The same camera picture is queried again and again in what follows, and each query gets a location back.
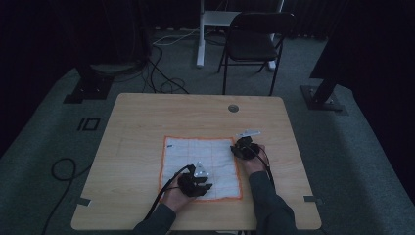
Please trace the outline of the black folding chair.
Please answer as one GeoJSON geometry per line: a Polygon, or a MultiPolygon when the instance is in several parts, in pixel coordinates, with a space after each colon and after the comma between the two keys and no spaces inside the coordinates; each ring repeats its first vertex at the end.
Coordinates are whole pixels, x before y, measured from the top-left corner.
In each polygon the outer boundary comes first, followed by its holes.
{"type": "Polygon", "coordinates": [[[231,22],[217,71],[224,69],[222,94],[226,93],[227,72],[231,66],[259,66],[275,62],[270,90],[274,91],[285,38],[296,24],[292,13],[245,12],[231,22]]]}

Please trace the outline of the white desk frame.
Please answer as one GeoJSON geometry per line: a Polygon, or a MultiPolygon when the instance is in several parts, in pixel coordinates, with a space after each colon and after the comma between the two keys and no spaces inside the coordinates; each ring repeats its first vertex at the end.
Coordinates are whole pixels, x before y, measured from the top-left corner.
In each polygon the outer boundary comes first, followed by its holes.
{"type": "Polygon", "coordinates": [[[199,23],[199,45],[196,66],[201,69],[205,64],[205,27],[228,27],[238,12],[227,10],[206,10],[205,1],[200,0],[200,23],[199,23]]]}

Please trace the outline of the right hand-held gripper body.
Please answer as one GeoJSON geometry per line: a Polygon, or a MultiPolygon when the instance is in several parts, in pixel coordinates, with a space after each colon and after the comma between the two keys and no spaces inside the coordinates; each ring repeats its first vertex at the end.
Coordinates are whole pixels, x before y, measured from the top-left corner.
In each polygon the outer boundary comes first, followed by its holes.
{"type": "Polygon", "coordinates": [[[260,148],[253,142],[252,137],[258,134],[258,130],[249,129],[237,134],[238,140],[232,146],[232,153],[234,156],[241,160],[251,160],[255,158],[259,154],[260,148]]]}

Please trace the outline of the white cloth with orange edge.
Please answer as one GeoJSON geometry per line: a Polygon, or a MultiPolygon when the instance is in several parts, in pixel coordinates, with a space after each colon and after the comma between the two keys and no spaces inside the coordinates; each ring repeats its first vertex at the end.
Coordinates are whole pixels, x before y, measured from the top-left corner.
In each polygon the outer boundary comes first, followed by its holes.
{"type": "Polygon", "coordinates": [[[198,201],[241,200],[242,182],[230,147],[232,137],[185,138],[165,136],[161,156],[159,189],[182,167],[194,165],[204,173],[211,188],[198,201]]]}

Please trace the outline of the person's left hand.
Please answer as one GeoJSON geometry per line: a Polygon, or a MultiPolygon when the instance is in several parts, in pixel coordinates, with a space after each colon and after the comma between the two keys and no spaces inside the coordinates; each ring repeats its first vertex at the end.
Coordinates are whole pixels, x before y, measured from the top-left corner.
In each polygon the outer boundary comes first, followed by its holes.
{"type": "Polygon", "coordinates": [[[179,212],[194,200],[194,197],[184,194],[178,186],[169,186],[161,201],[174,212],[179,212]]]}

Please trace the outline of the person's right hand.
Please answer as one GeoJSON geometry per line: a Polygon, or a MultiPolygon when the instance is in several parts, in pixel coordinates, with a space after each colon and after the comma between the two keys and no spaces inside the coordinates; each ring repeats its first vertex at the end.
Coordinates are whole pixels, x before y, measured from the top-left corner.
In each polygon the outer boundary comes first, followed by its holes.
{"type": "Polygon", "coordinates": [[[266,171],[269,166],[269,159],[265,153],[265,146],[259,145],[259,153],[257,157],[251,160],[242,161],[242,165],[247,175],[251,175],[255,172],[266,171]]]}

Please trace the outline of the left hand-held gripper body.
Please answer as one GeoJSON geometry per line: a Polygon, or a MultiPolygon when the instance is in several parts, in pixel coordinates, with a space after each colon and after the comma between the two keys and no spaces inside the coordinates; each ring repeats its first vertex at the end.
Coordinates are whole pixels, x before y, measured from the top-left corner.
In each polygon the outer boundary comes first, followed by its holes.
{"type": "Polygon", "coordinates": [[[187,172],[183,173],[178,178],[178,186],[181,191],[189,197],[201,197],[204,194],[199,192],[199,185],[205,185],[206,183],[197,183],[197,177],[207,177],[209,173],[205,170],[201,162],[196,164],[190,164],[187,166],[187,172]]]}

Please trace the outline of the black metal stand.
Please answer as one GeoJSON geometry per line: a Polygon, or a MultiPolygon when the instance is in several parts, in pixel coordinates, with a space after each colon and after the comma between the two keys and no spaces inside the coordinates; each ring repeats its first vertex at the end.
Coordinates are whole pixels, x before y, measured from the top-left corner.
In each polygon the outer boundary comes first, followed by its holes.
{"type": "Polygon", "coordinates": [[[99,74],[89,65],[77,66],[80,76],[73,91],[64,99],[65,104],[81,104],[84,100],[106,100],[114,78],[99,74]]]}
{"type": "Polygon", "coordinates": [[[337,40],[331,37],[310,75],[311,78],[321,78],[322,82],[319,86],[302,85],[300,87],[303,99],[310,110],[331,111],[338,114],[346,111],[334,94],[343,68],[338,55],[337,40]]]}

